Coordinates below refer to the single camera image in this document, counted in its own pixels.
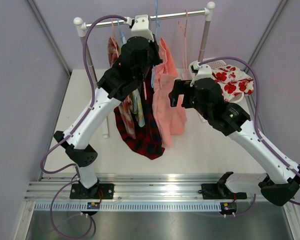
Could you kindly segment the salmon pink skirt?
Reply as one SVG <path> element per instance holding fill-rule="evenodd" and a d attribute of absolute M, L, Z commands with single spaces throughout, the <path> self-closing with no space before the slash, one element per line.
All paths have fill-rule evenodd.
<path fill-rule="evenodd" d="M 158 45 L 162 63 L 154 70 L 152 112 L 164 147 L 171 148 L 173 146 L 172 135 L 185 133 L 187 117 L 186 110 L 181 106 L 181 96 L 177 106 L 171 107 L 169 93 L 173 90 L 179 74 L 171 51 L 163 38 L 160 38 Z"/>

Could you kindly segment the pastel floral skirt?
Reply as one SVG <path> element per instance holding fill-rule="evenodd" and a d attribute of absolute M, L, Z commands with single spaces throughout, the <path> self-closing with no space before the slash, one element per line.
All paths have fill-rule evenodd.
<path fill-rule="evenodd" d="M 145 117 L 143 112 L 141 95 L 138 89 L 134 90 L 130 95 L 130 111 L 134 115 L 139 127 L 145 126 Z"/>

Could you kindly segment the red white checked skirt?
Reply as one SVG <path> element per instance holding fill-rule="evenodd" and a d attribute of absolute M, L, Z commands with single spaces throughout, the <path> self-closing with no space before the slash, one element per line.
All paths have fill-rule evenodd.
<path fill-rule="evenodd" d="M 107 53 L 108 53 L 108 62 L 110 67 L 118 60 L 120 53 L 119 53 L 119 45 L 116 42 L 116 39 L 112 36 L 108 39 L 107 44 Z M 136 132 L 135 132 L 135 125 L 134 120 L 131 114 L 130 106 L 132 102 L 130 97 L 126 97 L 125 100 L 118 106 L 118 110 L 120 113 L 120 117 L 123 121 L 125 131 L 129 137 L 132 139 L 136 139 Z"/>

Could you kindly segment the red black plaid skirt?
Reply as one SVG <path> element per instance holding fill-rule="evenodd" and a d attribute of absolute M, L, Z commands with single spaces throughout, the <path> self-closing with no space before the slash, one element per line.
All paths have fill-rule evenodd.
<path fill-rule="evenodd" d="M 152 71 L 150 70 L 145 78 L 145 90 L 142 91 L 146 92 L 146 97 L 144 97 L 143 93 L 140 94 L 145 126 L 140 127 L 137 121 L 133 120 L 136 138 L 128 135 L 119 108 L 116 107 L 113 112 L 118 132 L 127 146 L 133 152 L 154 160 L 163 155 L 165 148 L 163 147 L 160 131 L 153 115 L 154 90 L 151 87 L 151 78 Z"/>

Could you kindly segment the blue wire hanger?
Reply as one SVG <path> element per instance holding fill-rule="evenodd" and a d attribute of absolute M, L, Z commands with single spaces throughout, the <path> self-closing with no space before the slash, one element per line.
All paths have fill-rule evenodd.
<path fill-rule="evenodd" d="M 158 29 L 160 27 L 159 19 L 158 19 L 158 13 L 159 13 L 159 1 L 155 1 L 155 37 L 158 35 Z M 156 66 L 152 68 L 151 73 L 151 87 L 154 88 L 155 86 L 155 75 L 156 75 Z"/>
<path fill-rule="evenodd" d="M 119 30 L 119 37 L 120 37 L 120 45 L 119 46 L 122 47 L 124 44 L 127 43 L 127 40 L 126 40 L 124 32 L 123 32 L 123 30 L 121 28 L 119 19 L 117 19 L 117 27 L 118 27 L 118 30 Z"/>

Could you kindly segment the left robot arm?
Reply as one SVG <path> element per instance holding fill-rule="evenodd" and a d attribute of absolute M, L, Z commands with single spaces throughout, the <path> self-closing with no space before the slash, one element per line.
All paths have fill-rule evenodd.
<path fill-rule="evenodd" d="M 79 180 L 75 186 L 86 198 L 96 197 L 99 191 L 99 179 L 93 170 L 98 153 L 90 145 L 93 134 L 107 116 L 142 85 L 151 67 L 161 62 L 155 38 L 130 37 L 118 59 L 98 81 L 85 110 L 67 130 L 54 133 L 54 139 L 77 166 Z"/>

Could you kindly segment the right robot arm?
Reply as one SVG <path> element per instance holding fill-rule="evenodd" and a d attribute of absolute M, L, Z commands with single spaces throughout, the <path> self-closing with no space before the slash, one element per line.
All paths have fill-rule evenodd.
<path fill-rule="evenodd" d="M 222 198 L 232 194 L 262 195 L 276 206 L 292 202 L 300 189 L 300 164 L 284 155 L 257 127 L 238 104 L 225 102 L 221 87 L 211 78 L 174 82 L 170 105 L 195 109 L 208 124 L 244 148 L 264 169 L 264 173 L 226 172 L 217 182 Z"/>

